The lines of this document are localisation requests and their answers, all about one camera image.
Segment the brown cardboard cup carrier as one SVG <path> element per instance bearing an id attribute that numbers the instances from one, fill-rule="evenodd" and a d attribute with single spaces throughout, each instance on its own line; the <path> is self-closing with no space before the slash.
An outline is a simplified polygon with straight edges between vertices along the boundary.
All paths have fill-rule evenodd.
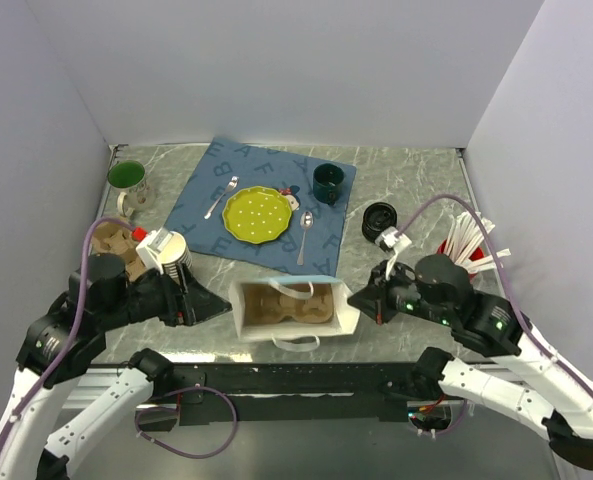
<path id="1" fill-rule="evenodd" d="M 288 290 L 313 295 L 296 299 L 265 284 L 242 286 L 244 298 L 244 323 L 246 325 L 275 325 L 286 321 L 303 324 L 323 324 L 334 315 L 333 291 L 330 284 L 287 285 Z"/>

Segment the stack of black cup lids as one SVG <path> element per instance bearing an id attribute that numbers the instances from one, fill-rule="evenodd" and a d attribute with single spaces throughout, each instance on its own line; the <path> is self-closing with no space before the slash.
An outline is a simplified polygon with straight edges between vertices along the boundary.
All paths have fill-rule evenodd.
<path id="1" fill-rule="evenodd" d="M 395 227 L 397 223 L 397 211 L 391 204 L 375 202 L 370 204 L 363 214 L 361 231 L 366 240 L 374 243 L 381 233 Z"/>

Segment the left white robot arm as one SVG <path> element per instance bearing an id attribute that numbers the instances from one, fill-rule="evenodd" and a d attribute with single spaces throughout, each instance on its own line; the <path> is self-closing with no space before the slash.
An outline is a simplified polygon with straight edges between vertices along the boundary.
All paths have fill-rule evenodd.
<path id="1" fill-rule="evenodd" d="M 107 332 L 152 318 L 190 327 L 231 310 L 187 266 L 178 274 L 151 269 L 130 281 L 123 259 L 105 253 L 87 257 L 70 275 L 68 290 L 30 325 L 18 353 L 0 420 L 0 479 L 66 479 L 123 415 L 173 393 L 172 362 L 143 349 L 75 420 L 53 429 L 69 394 L 105 350 Z"/>

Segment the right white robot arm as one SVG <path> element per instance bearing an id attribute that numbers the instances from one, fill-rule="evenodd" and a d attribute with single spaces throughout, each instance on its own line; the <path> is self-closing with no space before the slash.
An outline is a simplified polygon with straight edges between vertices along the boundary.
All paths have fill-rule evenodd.
<path id="1" fill-rule="evenodd" d="M 503 380 L 428 347 L 395 384 L 406 398 L 445 395 L 485 406 L 534 431 L 568 463 L 593 471 L 593 382 L 565 366 L 507 299 L 475 289 L 447 256 L 426 256 L 415 267 L 381 262 L 348 303 L 378 324 L 403 313 L 445 326 L 457 343 L 520 380 Z"/>

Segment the light blue paper bag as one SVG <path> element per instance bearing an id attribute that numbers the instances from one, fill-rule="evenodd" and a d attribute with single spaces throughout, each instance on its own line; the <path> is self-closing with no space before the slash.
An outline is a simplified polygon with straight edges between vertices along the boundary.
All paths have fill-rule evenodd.
<path id="1" fill-rule="evenodd" d="M 326 337 L 355 332 L 360 312 L 338 278 L 324 275 L 238 280 L 230 284 L 237 337 L 242 342 L 272 342 L 289 352 L 317 349 Z"/>

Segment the stack of brown paper cups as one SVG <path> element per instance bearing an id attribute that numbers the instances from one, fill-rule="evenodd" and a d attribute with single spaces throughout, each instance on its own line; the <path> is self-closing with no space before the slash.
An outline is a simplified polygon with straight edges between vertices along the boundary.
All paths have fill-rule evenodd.
<path id="1" fill-rule="evenodd" d="M 183 235 L 178 232 L 170 232 L 167 242 L 158 256 L 163 272 L 173 280 L 180 280 L 180 272 L 183 267 L 191 269 L 191 255 Z"/>

